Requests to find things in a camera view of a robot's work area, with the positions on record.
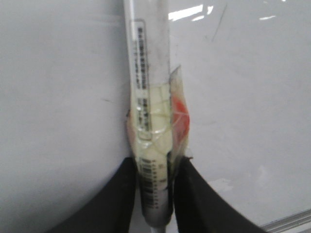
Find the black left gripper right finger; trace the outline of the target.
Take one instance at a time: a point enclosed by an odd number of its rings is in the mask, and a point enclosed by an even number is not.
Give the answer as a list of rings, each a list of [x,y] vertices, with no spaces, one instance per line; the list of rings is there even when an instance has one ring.
[[[174,182],[174,206],[180,233],[264,233],[230,206],[183,157]]]

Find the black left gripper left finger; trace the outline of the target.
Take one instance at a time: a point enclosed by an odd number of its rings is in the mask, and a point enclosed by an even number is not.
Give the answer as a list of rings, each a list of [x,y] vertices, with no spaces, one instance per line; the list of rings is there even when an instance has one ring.
[[[136,194],[136,167],[125,158],[109,182],[80,210],[49,233],[127,233]]]

